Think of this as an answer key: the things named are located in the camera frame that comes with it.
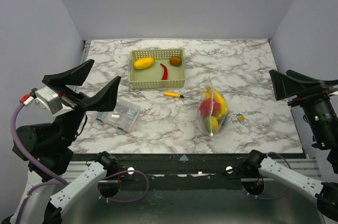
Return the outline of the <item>clear zip top bag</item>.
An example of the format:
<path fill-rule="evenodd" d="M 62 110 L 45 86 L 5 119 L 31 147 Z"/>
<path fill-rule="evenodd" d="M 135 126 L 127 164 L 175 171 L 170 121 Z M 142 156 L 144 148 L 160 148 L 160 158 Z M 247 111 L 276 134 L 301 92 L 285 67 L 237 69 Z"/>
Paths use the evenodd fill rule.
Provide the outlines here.
<path fill-rule="evenodd" d="M 215 136 L 226 124 L 229 107 L 224 95 L 212 83 L 209 77 L 203 83 L 198 104 L 199 123 L 209 137 Z"/>

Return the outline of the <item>red tomato toy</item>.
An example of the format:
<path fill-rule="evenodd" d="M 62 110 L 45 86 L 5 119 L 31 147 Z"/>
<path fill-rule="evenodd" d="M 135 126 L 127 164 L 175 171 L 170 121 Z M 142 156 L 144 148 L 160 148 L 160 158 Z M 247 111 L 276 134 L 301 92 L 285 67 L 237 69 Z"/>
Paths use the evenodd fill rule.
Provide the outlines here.
<path fill-rule="evenodd" d="M 205 118 L 206 116 L 216 116 L 221 109 L 221 105 L 212 98 L 208 98 L 204 100 L 200 106 L 199 111 L 202 118 Z"/>

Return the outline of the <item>yellow green mango toy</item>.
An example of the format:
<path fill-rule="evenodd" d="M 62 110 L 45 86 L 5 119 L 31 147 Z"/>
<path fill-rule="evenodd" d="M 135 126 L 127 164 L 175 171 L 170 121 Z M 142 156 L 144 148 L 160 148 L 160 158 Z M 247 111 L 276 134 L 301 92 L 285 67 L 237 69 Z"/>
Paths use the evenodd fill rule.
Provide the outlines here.
<path fill-rule="evenodd" d="M 204 120 L 205 129 L 208 133 L 216 133 L 218 131 L 219 123 L 216 117 L 207 116 Z"/>

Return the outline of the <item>yellow banana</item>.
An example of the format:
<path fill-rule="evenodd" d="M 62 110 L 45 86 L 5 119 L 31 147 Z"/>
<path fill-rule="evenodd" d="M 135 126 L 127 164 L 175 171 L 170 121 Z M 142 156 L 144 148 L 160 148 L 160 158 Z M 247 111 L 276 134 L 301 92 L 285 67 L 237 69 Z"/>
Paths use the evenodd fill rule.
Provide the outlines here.
<path fill-rule="evenodd" d="M 136 70 L 144 70 L 144 69 L 151 67 L 154 63 L 155 63 L 155 59 L 153 57 L 144 57 L 144 58 L 137 59 L 134 62 L 133 66 L 134 66 L 134 69 Z"/>
<path fill-rule="evenodd" d="M 205 99 L 212 98 L 211 89 L 209 91 L 204 91 Z M 213 90 L 213 99 L 215 99 L 220 105 L 221 109 L 219 113 L 215 116 L 217 120 L 221 120 L 225 115 L 228 114 L 228 106 L 222 94 L 217 90 Z"/>

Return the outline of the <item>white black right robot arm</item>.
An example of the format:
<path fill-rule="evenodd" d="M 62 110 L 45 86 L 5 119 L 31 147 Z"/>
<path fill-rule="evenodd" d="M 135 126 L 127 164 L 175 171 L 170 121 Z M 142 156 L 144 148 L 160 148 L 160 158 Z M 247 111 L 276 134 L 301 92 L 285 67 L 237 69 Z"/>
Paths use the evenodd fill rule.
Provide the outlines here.
<path fill-rule="evenodd" d="M 331 97 L 337 95 L 337 80 L 315 79 L 293 70 L 270 70 L 269 74 L 275 99 L 286 99 L 288 106 L 303 110 L 303 119 L 313 134 L 311 146 L 327 152 L 326 159 L 337 173 L 337 114 L 331 103 Z M 322 215 L 337 221 L 337 182 L 312 179 L 257 150 L 247 155 L 242 169 L 248 177 L 271 178 L 298 192 L 314 202 Z"/>

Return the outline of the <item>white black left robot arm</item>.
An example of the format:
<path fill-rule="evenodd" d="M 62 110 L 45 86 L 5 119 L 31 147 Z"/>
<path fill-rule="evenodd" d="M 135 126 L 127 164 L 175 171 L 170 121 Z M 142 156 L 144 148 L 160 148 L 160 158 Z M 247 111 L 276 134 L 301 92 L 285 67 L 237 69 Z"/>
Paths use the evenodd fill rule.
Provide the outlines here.
<path fill-rule="evenodd" d="M 68 71 L 46 75 L 43 88 L 33 88 L 20 99 L 11 118 L 13 152 L 28 163 L 29 172 L 20 204 L 3 223 L 61 223 L 77 198 L 101 179 L 116 175 L 117 160 L 104 151 L 72 182 L 63 178 L 73 157 L 70 146 L 82 132 L 87 112 L 116 107 L 119 76 L 92 97 L 73 90 L 85 82 L 93 64 L 90 59 Z M 30 104 L 45 110 L 54 121 L 17 127 L 19 112 Z"/>

